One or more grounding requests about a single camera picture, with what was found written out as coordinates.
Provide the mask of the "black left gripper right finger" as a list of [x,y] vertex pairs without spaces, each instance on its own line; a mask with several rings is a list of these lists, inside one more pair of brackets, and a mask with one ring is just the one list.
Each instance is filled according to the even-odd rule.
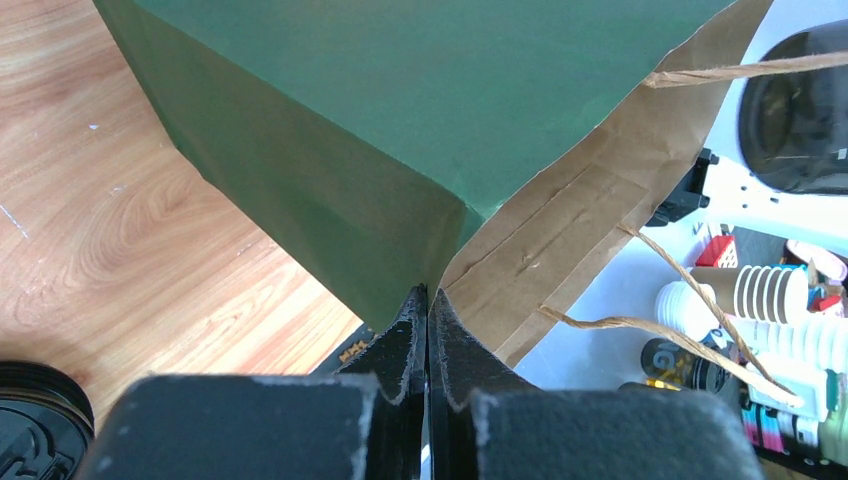
[[435,479],[760,479],[737,417],[702,393],[546,391],[460,322],[443,291],[427,321]]

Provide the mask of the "green paper bag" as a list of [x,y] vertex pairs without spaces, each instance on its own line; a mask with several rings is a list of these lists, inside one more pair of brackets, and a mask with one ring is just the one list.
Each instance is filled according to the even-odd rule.
[[99,1],[176,148],[362,320],[516,363],[690,168],[767,1]]

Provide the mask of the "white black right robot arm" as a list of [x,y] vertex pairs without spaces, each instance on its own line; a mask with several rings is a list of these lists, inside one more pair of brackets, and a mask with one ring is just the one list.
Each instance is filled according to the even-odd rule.
[[760,61],[655,72],[659,89],[742,79],[737,115],[742,159],[764,186],[783,194],[787,222],[847,233],[847,23],[795,33]]

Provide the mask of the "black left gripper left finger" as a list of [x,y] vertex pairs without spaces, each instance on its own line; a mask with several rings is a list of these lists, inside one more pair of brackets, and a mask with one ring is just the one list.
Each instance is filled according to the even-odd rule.
[[427,290],[330,374],[161,375],[120,397],[81,479],[416,479]]

